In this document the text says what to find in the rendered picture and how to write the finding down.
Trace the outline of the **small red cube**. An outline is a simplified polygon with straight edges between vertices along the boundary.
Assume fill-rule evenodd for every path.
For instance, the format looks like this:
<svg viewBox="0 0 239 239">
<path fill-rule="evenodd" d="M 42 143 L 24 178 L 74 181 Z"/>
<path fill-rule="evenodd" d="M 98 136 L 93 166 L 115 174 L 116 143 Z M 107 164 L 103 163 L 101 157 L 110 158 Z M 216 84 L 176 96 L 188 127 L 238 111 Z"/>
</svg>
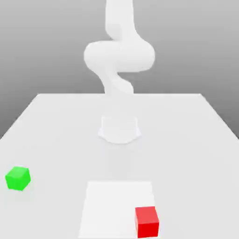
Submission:
<svg viewBox="0 0 239 239">
<path fill-rule="evenodd" d="M 135 208 L 135 227 L 139 239 L 158 236 L 159 218 L 155 206 Z"/>
</svg>

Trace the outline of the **small green cube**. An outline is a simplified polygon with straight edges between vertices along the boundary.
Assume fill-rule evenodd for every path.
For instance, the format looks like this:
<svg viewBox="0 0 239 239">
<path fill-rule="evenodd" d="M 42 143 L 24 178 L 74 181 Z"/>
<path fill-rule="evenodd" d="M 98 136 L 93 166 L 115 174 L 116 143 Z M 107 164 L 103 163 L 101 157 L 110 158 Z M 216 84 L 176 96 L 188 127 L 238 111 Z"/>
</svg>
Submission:
<svg viewBox="0 0 239 239">
<path fill-rule="evenodd" d="M 30 183 L 30 171 L 26 167 L 14 166 L 6 175 L 7 187 L 11 190 L 23 191 Z"/>
</svg>

